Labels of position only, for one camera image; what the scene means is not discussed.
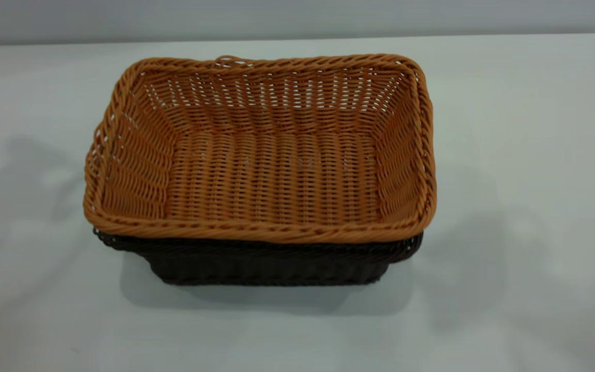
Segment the woven strand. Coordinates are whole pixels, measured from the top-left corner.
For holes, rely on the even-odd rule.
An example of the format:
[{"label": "woven strand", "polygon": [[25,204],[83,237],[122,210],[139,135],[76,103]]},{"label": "woven strand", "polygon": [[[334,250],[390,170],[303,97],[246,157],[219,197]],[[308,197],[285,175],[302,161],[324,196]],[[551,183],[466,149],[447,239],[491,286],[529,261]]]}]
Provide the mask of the woven strand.
[{"label": "woven strand", "polygon": [[432,132],[405,57],[144,59],[95,131],[83,207],[110,235],[403,240],[436,209]]}]

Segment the wicker basket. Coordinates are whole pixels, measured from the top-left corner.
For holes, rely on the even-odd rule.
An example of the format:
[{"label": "wicker basket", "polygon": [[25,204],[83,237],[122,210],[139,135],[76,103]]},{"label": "wicker basket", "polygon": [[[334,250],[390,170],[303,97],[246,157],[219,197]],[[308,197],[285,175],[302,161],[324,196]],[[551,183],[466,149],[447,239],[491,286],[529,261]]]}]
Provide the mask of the wicker basket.
[{"label": "wicker basket", "polygon": [[85,173],[103,242],[167,282],[368,283],[435,212],[432,106],[401,56],[144,59]]}]

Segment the woven rim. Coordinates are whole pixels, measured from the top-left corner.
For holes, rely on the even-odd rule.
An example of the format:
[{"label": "woven rim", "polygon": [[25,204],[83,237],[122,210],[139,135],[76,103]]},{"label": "woven rim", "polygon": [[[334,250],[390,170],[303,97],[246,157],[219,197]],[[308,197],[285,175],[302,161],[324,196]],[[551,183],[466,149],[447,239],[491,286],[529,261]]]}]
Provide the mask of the woven rim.
[{"label": "woven rim", "polygon": [[[410,162],[419,169],[418,195],[413,195],[416,210],[411,216],[392,222],[344,224],[281,224],[272,222],[212,221],[208,219],[163,219],[113,214],[103,207],[107,185],[108,162],[113,161],[113,141],[118,123],[125,118],[124,109],[132,100],[132,92],[140,75],[148,71],[218,76],[245,73],[319,73],[359,67],[399,71],[409,77],[411,94],[409,103],[418,107],[413,113],[415,122],[411,139],[417,150]],[[432,149],[432,104],[428,97],[426,78],[420,67],[402,56],[376,54],[342,57],[314,57],[296,59],[248,60],[220,57],[216,60],[151,58],[144,59],[126,70],[114,88],[104,119],[95,130],[94,142],[86,158],[85,179],[87,189],[83,207],[87,219],[99,230],[111,235],[140,238],[206,238],[232,240],[258,240],[276,243],[362,243],[392,242],[417,235],[426,228],[436,209],[436,181]]]}]

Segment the white surface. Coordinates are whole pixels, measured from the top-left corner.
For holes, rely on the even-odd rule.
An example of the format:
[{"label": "white surface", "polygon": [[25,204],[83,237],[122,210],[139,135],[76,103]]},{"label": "white surface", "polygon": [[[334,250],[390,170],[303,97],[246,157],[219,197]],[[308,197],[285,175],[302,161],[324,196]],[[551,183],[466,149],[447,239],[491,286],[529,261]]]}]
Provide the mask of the white surface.
[{"label": "white surface", "polygon": [[[83,158],[150,56],[394,52],[434,102],[439,206],[376,285],[180,289],[104,247]],[[595,35],[0,47],[0,370],[595,372]]]},{"label": "white surface", "polygon": [[0,0],[0,44],[595,32],[595,0]]}]

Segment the basket rim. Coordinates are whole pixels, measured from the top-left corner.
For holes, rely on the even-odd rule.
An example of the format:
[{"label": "basket rim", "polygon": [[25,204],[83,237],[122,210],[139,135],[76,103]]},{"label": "basket rim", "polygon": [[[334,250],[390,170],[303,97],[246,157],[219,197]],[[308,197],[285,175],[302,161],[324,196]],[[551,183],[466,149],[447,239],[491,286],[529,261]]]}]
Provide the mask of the basket rim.
[{"label": "basket rim", "polygon": [[[106,162],[98,169],[89,167],[95,154],[108,158],[108,147],[102,139],[113,133],[111,118],[122,114],[123,102],[128,98],[132,85],[140,73],[161,70],[172,73],[240,74],[254,71],[338,70],[354,67],[380,67],[414,74],[418,81],[418,104],[422,115],[421,151],[417,159],[423,169],[423,179],[418,190],[418,207],[415,215],[396,222],[371,224],[276,224],[271,222],[140,219],[109,214],[102,209]],[[432,221],[436,210],[435,165],[432,148],[432,103],[428,97],[426,78],[417,63],[395,54],[358,54],[335,57],[308,57],[288,59],[241,59],[222,56],[218,59],[197,61],[181,58],[147,58],[130,66],[116,83],[104,118],[96,127],[94,141],[86,158],[83,208],[87,220],[98,230],[110,235],[136,236],[139,238],[202,238],[230,240],[258,240],[272,243],[366,243],[392,242],[408,239],[421,233]]]}]

